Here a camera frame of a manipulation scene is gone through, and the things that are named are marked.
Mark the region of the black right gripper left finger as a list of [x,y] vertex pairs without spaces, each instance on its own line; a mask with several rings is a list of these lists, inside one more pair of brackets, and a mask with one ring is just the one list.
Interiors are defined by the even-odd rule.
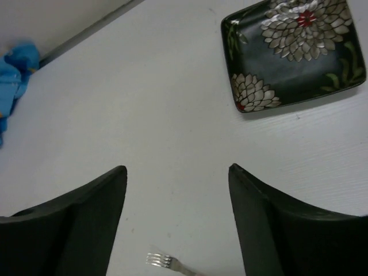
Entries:
[[106,275],[127,189],[127,168],[10,217],[1,217],[1,275]]

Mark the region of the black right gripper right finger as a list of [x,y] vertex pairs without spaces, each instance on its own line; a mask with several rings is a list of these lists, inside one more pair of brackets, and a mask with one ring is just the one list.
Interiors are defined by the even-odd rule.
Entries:
[[367,274],[367,217],[307,204],[237,164],[228,182],[247,275]]

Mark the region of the blue space print cloth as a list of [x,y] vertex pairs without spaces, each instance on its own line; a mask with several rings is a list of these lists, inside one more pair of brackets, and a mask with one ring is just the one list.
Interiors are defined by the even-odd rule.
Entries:
[[40,68],[35,44],[22,41],[1,54],[1,134],[17,101],[25,94],[30,76]]

